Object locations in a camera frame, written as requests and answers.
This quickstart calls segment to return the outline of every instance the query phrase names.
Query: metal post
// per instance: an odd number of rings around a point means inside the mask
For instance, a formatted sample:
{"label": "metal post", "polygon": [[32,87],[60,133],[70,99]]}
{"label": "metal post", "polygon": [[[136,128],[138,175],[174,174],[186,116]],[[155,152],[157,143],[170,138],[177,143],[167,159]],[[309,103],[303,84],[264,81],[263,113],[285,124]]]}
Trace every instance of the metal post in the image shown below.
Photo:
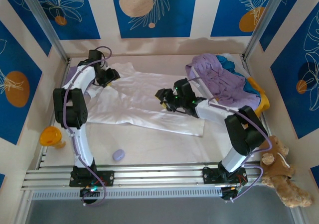
{"label": "metal post", "polygon": [[273,17],[275,11],[277,10],[281,0],[269,0],[265,11],[263,12],[257,26],[248,42],[248,45],[244,51],[244,60],[247,60],[254,50],[255,46],[258,44],[261,36],[265,32],[271,18]]}
{"label": "metal post", "polygon": [[56,34],[52,24],[50,23],[49,19],[47,18],[45,12],[42,9],[41,4],[38,0],[25,0],[25,3],[30,8],[32,14],[34,15],[35,19],[39,23],[40,27],[42,28],[43,32],[51,42],[51,44],[56,48],[57,52],[60,56],[67,61],[68,57],[60,43],[60,39]]}

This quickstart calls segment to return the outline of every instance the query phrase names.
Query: metal frame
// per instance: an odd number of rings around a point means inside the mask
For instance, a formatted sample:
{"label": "metal frame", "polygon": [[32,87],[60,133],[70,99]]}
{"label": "metal frame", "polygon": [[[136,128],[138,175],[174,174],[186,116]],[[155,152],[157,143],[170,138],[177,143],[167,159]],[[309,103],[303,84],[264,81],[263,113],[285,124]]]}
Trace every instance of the metal frame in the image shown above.
{"label": "metal frame", "polygon": [[[249,64],[242,57],[244,68],[249,73]],[[61,85],[64,83],[69,64],[65,69]],[[270,133],[264,117],[261,117],[266,131]],[[31,201],[79,199],[80,188],[69,187],[72,166],[41,167],[45,160],[46,148],[41,149],[36,170],[28,170],[21,191],[23,197],[15,219],[15,224],[24,224],[27,218]],[[221,187],[235,185],[204,184],[202,168],[208,166],[216,168],[217,163],[193,163],[171,165],[103,165],[99,170],[113,170],[114,186],[108,187],[107,199],[128,198],[171,198],[171,197],[217,197],[220,196]],[[247,169],[248,185],[259,176],[259,169]],[[307,216],[302,209],[294,208],[292,215],[297,224],[308,224]]]}
{"label": "metal frame", "polygon": [[259,22],[257,23],[257,26],[248,42],[248,45],[244,51],[243,57],[245,60],[249,59],[249,56],[251,55],[252,51],[256,47],[256,45],[259,43],[259,40],[261,36],[263,35],[264,31],[266,30],[266,27],[268,26],[271,18],[273,17],[276,9],[278,8],[281,0],[269,0],[265,11],[263,12],[261,18],[259,19]]}
{"label": "metal frame", "polygon": [[30,8],[32,14],[34,15],[36,21],[39,23],[40,27],[42,28],[44,34],[49,39],[51,44],[56,48],[59,55],[65,60],[68,60],[68,57],[60,43],[60,39],[56,34],[52,24],[50,23],[49,19],[45,15],[43,8],[38,0],[24,0],[25,3]]}
{"label": "metal frame", "polygon": [[[66,62],[66,65],[65,65],[65,69],[64,69],[62,80],[61,80],[60,85],[58,87],[62,87],[63,86],[63,84],[64,84],[64,82],[66,80],[67,74],[69,72],[69,69],[70,69],[70,60],[68,59],[67,62]],[[54,111],[52,111],[50,122],[49,122],[48,126],[53,125],[54,121],[55,121],[55,116],[54,116]],[[44,146],[41,146],[41,145],[39,145],[38,147],[39,147],[39,149],[38,149],[38,151],[36,151],[36,154],[34,156],[36,161],[34,161],[34,160],[32,161],[32,163],[35,163],[35,166],[33,168],[29,167],[29,169],[32,169],[32,170],[39,169],[41,161],[42,161],[43,157],[46,154],[47,147],[44,147]]]}

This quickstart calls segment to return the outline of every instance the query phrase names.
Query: purple cloth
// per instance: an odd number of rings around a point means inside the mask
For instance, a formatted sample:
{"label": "purple cloth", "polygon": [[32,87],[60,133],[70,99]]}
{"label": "purple cloth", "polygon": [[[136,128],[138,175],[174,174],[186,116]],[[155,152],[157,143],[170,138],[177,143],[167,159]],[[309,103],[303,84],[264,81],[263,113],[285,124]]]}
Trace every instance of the purple cloth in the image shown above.
{"label": "purple cloth", "polygon": [[215,55],[205,53],[195,56],[192,63],[186,65],[186,72],[190,79],[196,77],[191,70],[192,66],[213,96],[219,98],[218,102],[221,105],[237,108],[250,106],[253,110],[257,109],[260,98],[256,94],[244,91],[245,77],[223,69]]}

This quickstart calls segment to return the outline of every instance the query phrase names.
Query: white garment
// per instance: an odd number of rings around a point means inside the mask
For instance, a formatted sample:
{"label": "white garment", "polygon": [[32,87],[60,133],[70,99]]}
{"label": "white garment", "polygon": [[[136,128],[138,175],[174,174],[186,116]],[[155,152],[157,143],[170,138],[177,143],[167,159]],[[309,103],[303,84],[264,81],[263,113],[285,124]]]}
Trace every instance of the white garment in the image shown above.
{"label": "white garment", "polygon": [[[88,122],[133,125],[176,133],[202,136],[204,120],[186,114],[168,112],[160,105],[155,93],[162,88],[172,88],[184,76],[141,73],[131,63],[113,64],[121,78],[105,88],[90,86]],[[192,86],[197,96],[201,96]]]}

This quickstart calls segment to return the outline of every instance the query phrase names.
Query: yellow cloth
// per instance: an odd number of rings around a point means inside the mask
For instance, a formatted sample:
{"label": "yellow cloth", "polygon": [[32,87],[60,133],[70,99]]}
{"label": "yellow cloth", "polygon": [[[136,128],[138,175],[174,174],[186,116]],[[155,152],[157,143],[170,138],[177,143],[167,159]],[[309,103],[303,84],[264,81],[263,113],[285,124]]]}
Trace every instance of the yellow cloth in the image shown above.
{"label": "yellow cloth", "polygon": [[259,106],[257,107],[257,109],[255,110],[256,115],[257,115],[258,117],[260,117],[260,115],[261,115],[261,113],[262,113],[263,111],[269,109],[269,107],[270,107],[269,100],[268,100],[268,98],[267,98],[267,96],[266,96],[266,94],[265,94],[265,91],[258,85],[258,83],[255,81],[254,78],[248,77],[247,80],[248,80],[248,82],[251,84],[251,86],[252,86],[255,90],[259,91],[259,93],[260,93],[260,98],[261,98],[260,104],[259,104]]}

